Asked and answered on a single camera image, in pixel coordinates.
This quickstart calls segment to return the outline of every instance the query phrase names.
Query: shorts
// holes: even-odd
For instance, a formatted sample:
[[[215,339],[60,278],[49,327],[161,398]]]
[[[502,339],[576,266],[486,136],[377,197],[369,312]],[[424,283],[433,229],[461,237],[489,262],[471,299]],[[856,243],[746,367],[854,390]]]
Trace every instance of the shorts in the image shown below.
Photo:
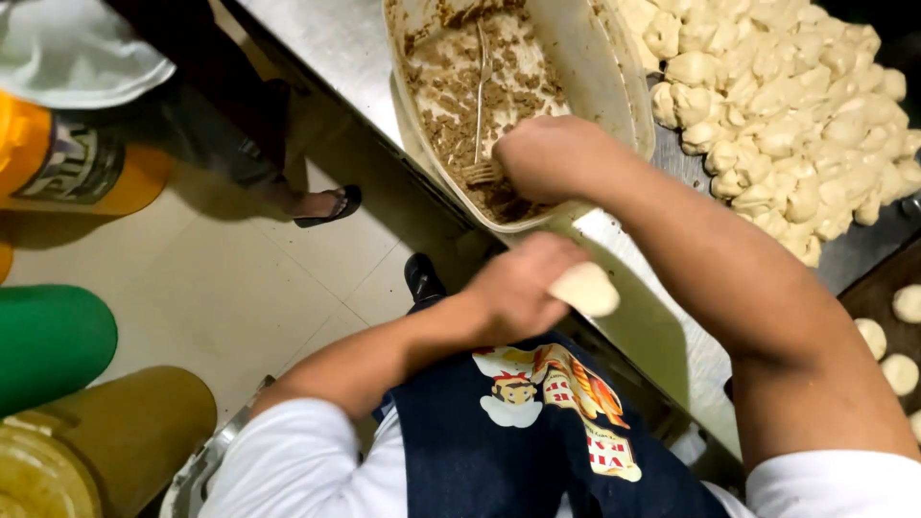
[[[62,122],[83,124],[125,144],[154,147],[226,175],[245,189],[280,177],[256,144],[178,73],[127,104],[52,112]]]

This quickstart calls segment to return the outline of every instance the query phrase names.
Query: baking tray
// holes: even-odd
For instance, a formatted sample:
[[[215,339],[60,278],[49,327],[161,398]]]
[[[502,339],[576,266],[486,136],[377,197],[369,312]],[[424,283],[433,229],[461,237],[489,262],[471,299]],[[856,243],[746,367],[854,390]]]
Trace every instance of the baking tray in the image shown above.
[[[484,216],[445,171],[428,141],[410,93],[405,63],[414,43],[436,38],[450,19],[463,17],[477,6],[502,6],[506,1],[512,0],[383,0],[383,13],[397,89],[426,155],[482,225],[496,232],[517,233],[554,214],[577,209],[577,204],[562,204],[536,218],[508,224]],[[620,15],[603,0],[527,0],[524,7],[544,53],[556,65],[572,113],[597,122],[609,135],[651,159],[656,137],[648,88]]]
[[[904,354],[921,365],[921,324],[895,318],[892,297],[909,284],[921,284],[921,233],[846,289],[838,299],[852,318],[871,318],[886,332],[886,356]],[[899,398],[905,415],[921,410],[921,383]]]

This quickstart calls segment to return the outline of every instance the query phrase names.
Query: fork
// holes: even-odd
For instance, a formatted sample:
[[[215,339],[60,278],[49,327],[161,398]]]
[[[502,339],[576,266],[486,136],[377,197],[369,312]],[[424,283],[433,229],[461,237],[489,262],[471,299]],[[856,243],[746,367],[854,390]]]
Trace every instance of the fork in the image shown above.
[[[486,81],[493,75],[493,58],[489,53],[489,41],[486,40],[486,33],[483,31],[483,20],[476,20],[476,30],[480,35],[480,86],[476,91],[476,142],[474,148],[473,164],[480,163],[480,151],[482,150],[483,140],[483,86]]]
[[[460,176],[468,186],[482,185],[484,183],[495,183],[502,180],[505,173],[502,166],[495,160],[489,160],[480,164],[473,164],[460,169]]]

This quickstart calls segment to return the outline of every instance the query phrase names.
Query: dough piece in hand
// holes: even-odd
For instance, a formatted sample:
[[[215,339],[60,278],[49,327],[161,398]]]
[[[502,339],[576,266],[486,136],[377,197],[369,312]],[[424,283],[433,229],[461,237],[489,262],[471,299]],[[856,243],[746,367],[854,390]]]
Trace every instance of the dough piece in hand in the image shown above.
[[[880,368],[895,395],[910,394],[918,385],[918,366],[904,354],[889,356]]]
[[[591,317],[607,316],[621,303],[621,295],[611,284],[608,274],[592,262],[569,268],[547,292]]]
[[[921,284],[912,284],[895,292],[892,311],[902,322],[921,324]]]
[[[886,333],[882,330],[882,326],[869,318],[856,318],[854,324],[857,324],[857,330],[863,335],[869,352],[873,353],[873,358],[880,361],[880,358],[886,354]]]
[[[915,440],[918,441],[918,444],[921,444],[921,410],[909,416],[908,422],[912,425],[912,433],[915,435]]]

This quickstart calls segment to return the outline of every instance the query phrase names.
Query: hand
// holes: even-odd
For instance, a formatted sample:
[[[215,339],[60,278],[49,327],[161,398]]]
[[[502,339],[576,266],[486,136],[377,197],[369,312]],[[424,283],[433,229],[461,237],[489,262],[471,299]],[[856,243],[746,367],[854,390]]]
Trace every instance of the hand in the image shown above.
[[[544,333],[569,312],[547,289],[589,253],[567,238],[535,232],[519,246],[497,256],[457,297],[481,313],[479,345],[504,346]]]
[[[590,199],[617,169],[648,164],[594,123],[573,115],[519,123],[499,139],[493,157],[523,197],[540,203]]]

